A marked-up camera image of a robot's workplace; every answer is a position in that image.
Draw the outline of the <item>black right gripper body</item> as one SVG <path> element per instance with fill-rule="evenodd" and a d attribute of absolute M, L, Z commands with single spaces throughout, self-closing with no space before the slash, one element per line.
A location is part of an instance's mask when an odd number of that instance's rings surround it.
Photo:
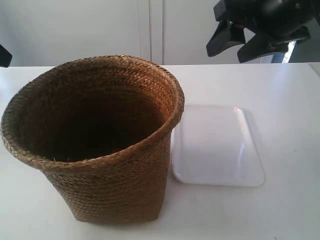
<path fill-rule="evenodd" d="M 245 44 L 256 34 L 299 44 L 311 37 L 306 27 L 312 19 L 310 0 L 220 0 L 213 10 L 218 23 L 229 20 L 243 27 Z"/>

